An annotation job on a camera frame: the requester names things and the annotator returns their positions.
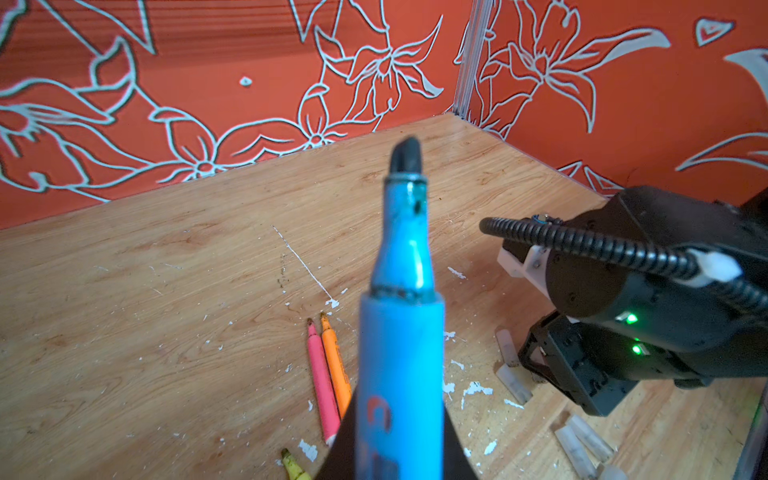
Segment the blue marker pen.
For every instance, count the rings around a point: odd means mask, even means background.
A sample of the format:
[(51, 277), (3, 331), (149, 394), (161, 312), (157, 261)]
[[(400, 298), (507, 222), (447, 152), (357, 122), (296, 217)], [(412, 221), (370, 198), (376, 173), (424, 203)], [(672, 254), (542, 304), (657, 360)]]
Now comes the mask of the blue marker pen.
[(419, 141), (391, 154), (382, 238), (360, 304), (355, 476), (443, 476), (445, 303), (428, 240), (428, 182)]

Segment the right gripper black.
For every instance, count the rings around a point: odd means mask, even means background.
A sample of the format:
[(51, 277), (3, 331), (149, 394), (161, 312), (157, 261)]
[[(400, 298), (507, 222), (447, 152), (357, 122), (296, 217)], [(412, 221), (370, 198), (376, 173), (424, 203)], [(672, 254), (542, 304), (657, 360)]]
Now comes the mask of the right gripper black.
[(519, 349), (521, 365), (543, 378), (589, 416), (608, 416), (637, 383), (611, 376), (587, 352), (588, 326), (557, 311), (528, 331)]

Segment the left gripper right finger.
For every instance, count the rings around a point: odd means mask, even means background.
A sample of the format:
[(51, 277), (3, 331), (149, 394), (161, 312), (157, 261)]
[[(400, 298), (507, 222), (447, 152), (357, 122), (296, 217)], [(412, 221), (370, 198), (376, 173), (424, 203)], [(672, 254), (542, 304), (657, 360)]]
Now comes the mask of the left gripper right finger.
[(443, 405), (443, 480), (477, 480), (446, 405)]

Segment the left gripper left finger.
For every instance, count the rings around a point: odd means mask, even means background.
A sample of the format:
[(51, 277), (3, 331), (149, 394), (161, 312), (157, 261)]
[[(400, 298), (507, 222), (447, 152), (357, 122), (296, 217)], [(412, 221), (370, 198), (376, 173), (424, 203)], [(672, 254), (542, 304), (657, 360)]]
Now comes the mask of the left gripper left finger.
[(338, 434), (315, 480), (354, 480), (357, 396), (353, 395)]

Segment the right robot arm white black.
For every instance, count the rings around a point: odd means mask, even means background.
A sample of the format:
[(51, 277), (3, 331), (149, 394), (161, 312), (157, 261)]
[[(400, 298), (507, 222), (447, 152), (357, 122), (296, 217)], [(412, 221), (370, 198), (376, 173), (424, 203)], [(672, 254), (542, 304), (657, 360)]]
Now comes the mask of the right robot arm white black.
[(767, 373), (767, 196), (741, 206), (641, 186), (563, 221), (488, 217), (498, 261), (545, 294), (518, 357), (592, 416), (643, 380)]

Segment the orange marker pen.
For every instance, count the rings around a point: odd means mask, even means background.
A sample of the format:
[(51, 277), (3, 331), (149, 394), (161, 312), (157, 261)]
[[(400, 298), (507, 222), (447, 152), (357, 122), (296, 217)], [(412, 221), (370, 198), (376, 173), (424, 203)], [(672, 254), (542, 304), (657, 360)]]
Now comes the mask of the orange marker pen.
[(352, 388), (345, 371), (341, 350), (335, 330), (332, 328), (328, 315), (320, 313), (321, 339), (325, 357), (331, 376), (331, 382), (341, 419), (344, 419), (352, 399)]

